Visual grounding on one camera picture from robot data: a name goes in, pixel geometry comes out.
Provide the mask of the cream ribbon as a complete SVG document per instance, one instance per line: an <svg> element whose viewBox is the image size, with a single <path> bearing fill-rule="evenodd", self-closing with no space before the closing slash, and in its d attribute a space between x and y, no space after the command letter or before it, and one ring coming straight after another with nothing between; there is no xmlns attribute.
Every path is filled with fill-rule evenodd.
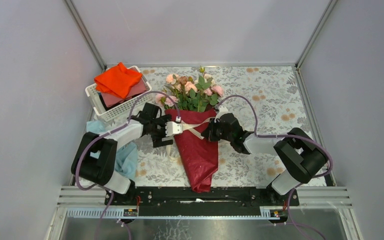
<svg viewBox="0 0 384 240"><path fill-rule="evenodd" d="M200 132L198 132L196 130L196 128L200 127L201 125L203 125L205 123L209 123L211 119L212 119L212 117L209 117L209 118L207 118L206 120L204 120L203 122L201 122L199 124L189 124L189 123L185 123L184 121L181 121L181 124L182 124L182 127L183 127L183 132L184 131L189 131L194 136L199 138L200 140L203 140L204 137L202 136L202 134ZM171 162L176 162L177 159L180 158L179 150L175 150L174 153L177 153L177 155L172 155L172 143L170 143L169 145L166 146L166 155L167 155L168 159Z"/></svg>

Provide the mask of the pink fake flower bunch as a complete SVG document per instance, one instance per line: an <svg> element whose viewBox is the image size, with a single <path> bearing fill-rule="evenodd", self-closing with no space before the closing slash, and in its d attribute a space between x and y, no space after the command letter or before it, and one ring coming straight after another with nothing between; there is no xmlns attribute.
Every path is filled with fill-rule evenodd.
<svg viewBox="0 0 384 240"><path fill-rule="evenodd" d="M203 91L203 95L204 99L207 100L211 106L215 106L219 103L219 98L224 95L224 90L220 85L215 84L206 88Z"/></svg>

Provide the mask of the dark red wrapping paper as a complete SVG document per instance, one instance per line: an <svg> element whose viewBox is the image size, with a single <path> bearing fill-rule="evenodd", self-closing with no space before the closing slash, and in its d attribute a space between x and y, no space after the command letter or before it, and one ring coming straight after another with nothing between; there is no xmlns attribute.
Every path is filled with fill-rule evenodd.
<svg viewBox="0 0 384 240"><path fill-rule="evenodd" d="M206 193L211 190L212 176L219 166L218 142L199 138L209 125L204 121L215 116L216 112L213 108L205 112L180 111L180 117L184 123L198 125L193 128L198 135L185 130L174 136L190 187L196 193Z"/></svg>

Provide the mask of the peach fake flower stem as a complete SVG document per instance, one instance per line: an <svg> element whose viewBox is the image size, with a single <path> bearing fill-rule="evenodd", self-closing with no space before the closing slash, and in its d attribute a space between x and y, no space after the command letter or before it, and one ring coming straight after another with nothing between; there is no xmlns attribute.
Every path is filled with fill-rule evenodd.
<svg viewBox="0 0 384 240"><path fill-rule="evenodd" d="M181 93L179 92L179 90L177 90L177 85L178 85L178 78L179 77L182 77L178 74L175 74L175 73L170 73L167 77L166 77L166 86L165 86L165 90L167 93L169 93L171 96L175 96L178 98L178 103L177 105L183 109L183 110L189 110L190 109L190 106L192 104L192 98L190 96L190 91L192 90L194 93L195 93L195 97L197 96L197 92L198 92L198 89L196 87L196 84L194 82L194 79L191 77L191 76L187 76L188 77L188 82L187 84L185 85L185 89L186 89L186 97L183 98L183 96L181 95Z"/></svg>

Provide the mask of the dried brown fake flower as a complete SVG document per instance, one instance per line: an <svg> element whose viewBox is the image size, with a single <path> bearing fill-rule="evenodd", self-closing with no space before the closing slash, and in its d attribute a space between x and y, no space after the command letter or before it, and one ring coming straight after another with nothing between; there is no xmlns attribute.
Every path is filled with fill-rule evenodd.
<svg viewBox="0 0 384 240"><path fill-rule="evenodd" d="M186 84L188 83L188 80L189 78L187 76L180 76L177 80L176 89L179 90L183 98L187 96Z"/></svg>

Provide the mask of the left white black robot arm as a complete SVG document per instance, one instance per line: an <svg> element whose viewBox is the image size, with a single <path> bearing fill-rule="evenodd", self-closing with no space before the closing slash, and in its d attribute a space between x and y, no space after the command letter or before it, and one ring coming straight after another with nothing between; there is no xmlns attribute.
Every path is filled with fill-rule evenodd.
<svg viewBox="0 0 384 240"><path fill-rule="evenodd" d="M75 180L88 180L115 192L116 199L122 205L132 204L135 200L135 192L130 188L133 181L116 171L116 152L145 135L151 137L155 148L172 145L170 138L183 132L181 118L170 114L159 115L160 111L157 105L146 103L122 126L101 134L86 132L71 165Z"/></svg>

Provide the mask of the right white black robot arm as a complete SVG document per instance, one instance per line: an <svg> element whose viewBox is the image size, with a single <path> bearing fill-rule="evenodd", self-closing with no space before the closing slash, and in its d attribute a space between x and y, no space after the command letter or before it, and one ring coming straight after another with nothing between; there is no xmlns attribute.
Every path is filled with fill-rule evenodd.
<svg viewBox="0 0 384 240"><path fill-rule="evenodd" d="M328 163L328 155L302 129L294 127L286 134L257 135L242 128L232 113L218 115L209 120L201 136L210 141L224 140L240 154L262 154L268 150L268 139L277 139L273 149L285 170L269 185L267 201L281 205L287 193L300 184L307 184Z"/></svg>

